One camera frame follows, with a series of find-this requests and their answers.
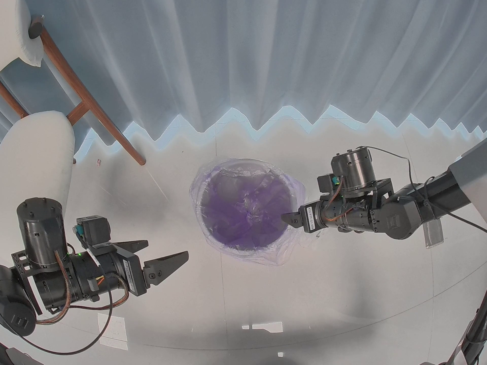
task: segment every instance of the blue-gray curtain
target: blue-gray curtain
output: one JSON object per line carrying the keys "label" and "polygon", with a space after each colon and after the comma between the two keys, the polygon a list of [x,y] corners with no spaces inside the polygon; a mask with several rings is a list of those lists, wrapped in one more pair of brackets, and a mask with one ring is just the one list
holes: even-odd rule
{"label": "blue-gray curtain", "polygon": [[[157,139],[177,114],[204,131],[230,107],[260,128],[283,105],[367,122],[487,129],[487,0],[26,0],[120,130]],[[44,62],[1,80],[31,113],[77,97]],[[0,138],[16,116],[0,100]],[[75,127],[77,146],[93,127]]]}

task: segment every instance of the white label sticker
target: white label sticker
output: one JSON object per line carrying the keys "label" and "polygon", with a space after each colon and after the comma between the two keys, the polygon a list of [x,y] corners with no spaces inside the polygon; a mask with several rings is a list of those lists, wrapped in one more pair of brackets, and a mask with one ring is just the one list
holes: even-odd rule
{"label": "white label sticker", "polygon": [[306,213],[308,214],[308,224],[309,230],[313,231],[315,227],[315,218],[313,217],[313,208],[310,206],[306,209]]}
{"label": "white label sticker", "polygon": [[132,292],[135,292],[135,288],[133,286],[133,281],[132,281],[132,272],[130,271],[129,263],[127,262],[126,259],[124,259],[123,264],[125,266],[125,275],[127,276],[127,281],[129,282],[130,290]]}

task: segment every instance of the curtain fold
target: curtain fold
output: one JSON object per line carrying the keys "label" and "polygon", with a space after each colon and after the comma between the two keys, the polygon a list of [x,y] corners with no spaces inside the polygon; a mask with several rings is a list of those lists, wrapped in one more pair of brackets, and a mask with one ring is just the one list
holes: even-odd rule
{"label": "curtain fold", "polygon": [[[368,122],[487,130],[487,0],[26,0],[120,130],[157,139],[181,114],[205,131],[230,107],[259,129],[282,106]],[[0,78],[28,112],[76,106],[47,61]],[[16,116],[0,99],[0,139]],[[75,125],[76,147],[90,128]]]}

